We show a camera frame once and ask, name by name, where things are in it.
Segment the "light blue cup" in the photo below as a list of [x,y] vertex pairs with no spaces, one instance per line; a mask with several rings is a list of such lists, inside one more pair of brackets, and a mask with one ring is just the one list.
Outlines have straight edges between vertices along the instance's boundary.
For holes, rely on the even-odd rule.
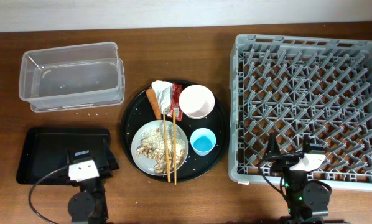
[[190,136],[193,150],[199,156],[206,156],[216,146],[216,136],[207,128],[196,129]]

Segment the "white bowl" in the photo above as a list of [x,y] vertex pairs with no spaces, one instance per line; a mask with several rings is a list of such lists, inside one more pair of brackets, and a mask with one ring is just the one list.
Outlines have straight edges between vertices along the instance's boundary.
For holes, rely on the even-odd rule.
[[179,106],[192,119],[202,119],[210,114],[215,105],[215,96],[203,85],[191,85],[180,94]]

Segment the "orange carrot stick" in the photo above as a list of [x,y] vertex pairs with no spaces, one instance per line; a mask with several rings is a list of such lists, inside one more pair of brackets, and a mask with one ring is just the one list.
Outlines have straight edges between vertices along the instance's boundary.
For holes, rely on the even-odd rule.
[[146,90],[146,96],[147,96],[147,99],[149,100],[149,102],[151,104],[151,107],[152,107],[152,110],[154,112],[154,115],[155,115],[156,119],[157,120],[162,119],[162,115],[161,115],[161,111],[160,111],[160,108],[159,108],[158,100],[157,100],[157,97],[156,97],[156,94],[155,94],[154,90],[152,88],[147,89]]

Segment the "white napkin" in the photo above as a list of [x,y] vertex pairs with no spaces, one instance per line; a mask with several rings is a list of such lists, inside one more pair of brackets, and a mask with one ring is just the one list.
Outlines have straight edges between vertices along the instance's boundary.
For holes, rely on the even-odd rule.
[[160,112],[167,115],[172,104],[173,83],[157,80],[151,83],[151,87],[156,94]]

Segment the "red snack wrapper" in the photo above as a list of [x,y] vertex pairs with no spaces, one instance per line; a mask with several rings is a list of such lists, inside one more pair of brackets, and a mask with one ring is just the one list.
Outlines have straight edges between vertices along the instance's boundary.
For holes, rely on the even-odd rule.
[[172,93],[171,93],[171,104],[167,116],[170,118],[175,117],[176,121],[181,121],[183,116],[183,111],[180,109],[179,98],[182,92],[182,85],[173,83]]

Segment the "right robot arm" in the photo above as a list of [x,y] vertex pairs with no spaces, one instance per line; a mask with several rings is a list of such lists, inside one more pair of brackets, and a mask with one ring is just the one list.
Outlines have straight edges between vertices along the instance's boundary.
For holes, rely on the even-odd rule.
[[263,162],[272,164],[270,171],[281,174],[278,191],[288,207],[288,216],[279,219],[281,224],[323,223],[328,215],[328,204],[332,188],[319,180],[309,180],[308,174],[317,170],[325,160],[325,149],[310,142],[305,135],[302,150],[282,154],[271,133]]

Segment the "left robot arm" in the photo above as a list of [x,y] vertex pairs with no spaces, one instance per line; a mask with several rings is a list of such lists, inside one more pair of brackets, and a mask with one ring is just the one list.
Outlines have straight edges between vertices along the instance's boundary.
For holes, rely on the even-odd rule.
[[72,223],[104,224],[108,221],[105,182],[113,176],[112,158],[109,149],[68,153],[68,177],[80,188],[68,202]]

